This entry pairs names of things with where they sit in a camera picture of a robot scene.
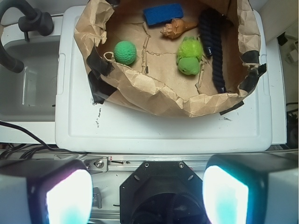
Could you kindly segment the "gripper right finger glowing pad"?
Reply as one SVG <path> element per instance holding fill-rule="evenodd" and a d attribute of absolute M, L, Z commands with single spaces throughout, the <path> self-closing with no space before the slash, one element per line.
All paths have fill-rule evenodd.
<path fill-rule="evenodd" d="M 298 154 L 214 154 L 203 176 L 212 224 L 297 224 Z"/>

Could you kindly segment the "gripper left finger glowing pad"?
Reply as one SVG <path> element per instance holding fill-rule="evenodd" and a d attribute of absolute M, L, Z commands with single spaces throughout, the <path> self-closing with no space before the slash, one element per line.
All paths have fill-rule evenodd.
<path fill-rule="evenodd" d="M 93 182 L 77 159 L 1 160 L 2 224 L 86 224 Z"/>

